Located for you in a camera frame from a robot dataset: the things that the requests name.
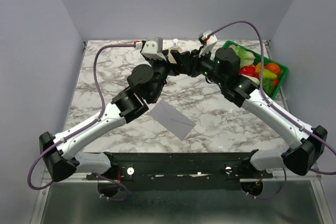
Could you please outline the grey envelope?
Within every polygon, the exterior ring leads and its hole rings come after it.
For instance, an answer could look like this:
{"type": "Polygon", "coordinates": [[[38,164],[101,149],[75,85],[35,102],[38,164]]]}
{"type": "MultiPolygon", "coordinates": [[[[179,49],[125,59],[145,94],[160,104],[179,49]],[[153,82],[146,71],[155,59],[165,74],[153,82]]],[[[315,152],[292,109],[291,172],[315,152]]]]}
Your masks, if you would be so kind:
{"type": "Polygon", "coordinates": [[[157,103],[149,115],[180,140],[184,140],[196,125],[164,100],[157,103]]]}

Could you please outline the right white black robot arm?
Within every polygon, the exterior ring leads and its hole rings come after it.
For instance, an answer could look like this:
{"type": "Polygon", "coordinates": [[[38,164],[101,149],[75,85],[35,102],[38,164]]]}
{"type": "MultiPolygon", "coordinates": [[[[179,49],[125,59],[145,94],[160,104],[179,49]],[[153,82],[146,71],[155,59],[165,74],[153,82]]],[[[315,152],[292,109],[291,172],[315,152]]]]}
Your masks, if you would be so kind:
{"type": "Polygon", "coordinates": [[[261,170],[287,168],[306,175],[324,151],[327,130],[302,122],[266,96],[261,85],[239,73],[240,59],[231,48],[217,49],[214,59],[210,55],[198,50],[181,53],[180,73],[190,77],[204,75],[219,86],[228,101],[261,119],[288,145],[284,149],[255,151],[242,163],[242,173],[252,178],[261,170]]]}

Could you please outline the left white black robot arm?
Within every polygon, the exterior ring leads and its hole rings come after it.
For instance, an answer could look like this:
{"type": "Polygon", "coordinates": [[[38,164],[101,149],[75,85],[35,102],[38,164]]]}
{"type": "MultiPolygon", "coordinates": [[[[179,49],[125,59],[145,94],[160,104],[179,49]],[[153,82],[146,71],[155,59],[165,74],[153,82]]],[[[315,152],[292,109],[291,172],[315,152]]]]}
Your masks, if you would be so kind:
{"type": "Polygon", "coordinates": [[[45,132],[39,137],[40,158],[52,182],[61,182],[76,172],[100,174],[104,179],[116,175],[116,166],[105,153],[83,153],[82,149],[106,133],[122,127],[148,111],[158,101],[168,76],[185,73],[186,52],[172,51],[174,62],[166,52],[141,55],[148,64],[136,66],[128,76],[128,87],[109,103],[102,103],[100,112],[78,125],[56,134],[45,132]]]}

